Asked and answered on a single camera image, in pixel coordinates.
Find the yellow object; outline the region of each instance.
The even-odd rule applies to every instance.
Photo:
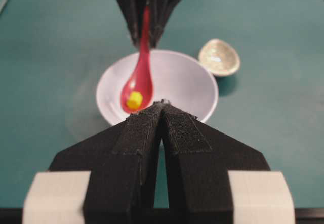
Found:
[[[141,106],[143,96],[139,91],[132,91],[126,101],[126,105],[130,109],[138,109]]]

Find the white tape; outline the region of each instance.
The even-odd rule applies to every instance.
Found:
[[[24,203],[23,224],[84,224],[89,171],[40,172]]]
[[[294,204],[281,172],[228,171],[234,224],[294,224]]]

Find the red spoon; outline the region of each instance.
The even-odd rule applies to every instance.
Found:
[[[120,94],[121,107],[127,113],[146,108],[153,95],[148,33],[149,8],[146,6],[143,13],[142,37],[140,40],[140,54],[137,65]]]

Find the green table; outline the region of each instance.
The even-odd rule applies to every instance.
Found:
[[[207,124],[262,151],[296,207],[323,207],[324,0],[183,0],[159,48],[196,57],[211,38],[233,45],[242,64],[218,79]],[[115,0],[9,0],[0,14],[0,207],[22,207],[56,152],[109,127],[95,88],[134,51]],[[160,156],[155,205],[167,207]]]

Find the green tabletop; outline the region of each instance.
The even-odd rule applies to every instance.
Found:
[[[230,43],[240,71],[217,79],[208,125],[264,153],[296,207],[324,207],[324,0],[182,0],[159,48],[197,57]],[[115,0],[9,0],[0,14],[0,207],[22,207],[59,150],[108,127],[104,70],[135,51]],[[167,207],[160,154],[156,207]]]

